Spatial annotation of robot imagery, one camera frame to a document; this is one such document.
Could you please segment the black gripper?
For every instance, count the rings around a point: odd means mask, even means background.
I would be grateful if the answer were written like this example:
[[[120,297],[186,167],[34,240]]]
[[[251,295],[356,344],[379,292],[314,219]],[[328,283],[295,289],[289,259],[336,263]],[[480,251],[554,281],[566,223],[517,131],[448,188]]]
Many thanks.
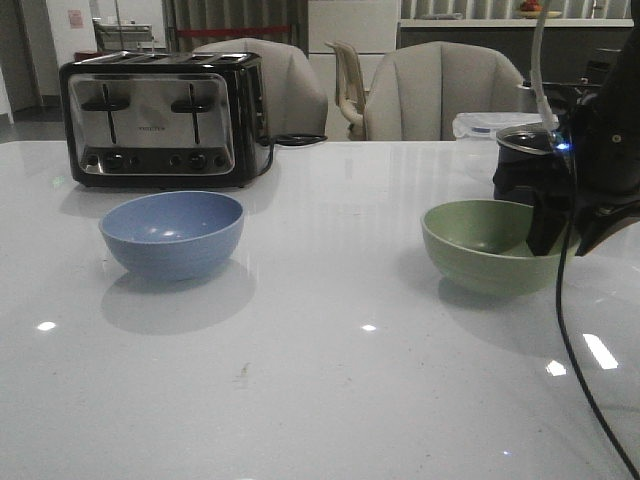
[[[576,254],[584,256],[621,229],[639,221],[639,22],[635,21],[615,65],[599,87],[561,85],[577,174],[574,225]],[[533,193],[526,238],[534,256],[560,252],[571,232],[569,195]]]

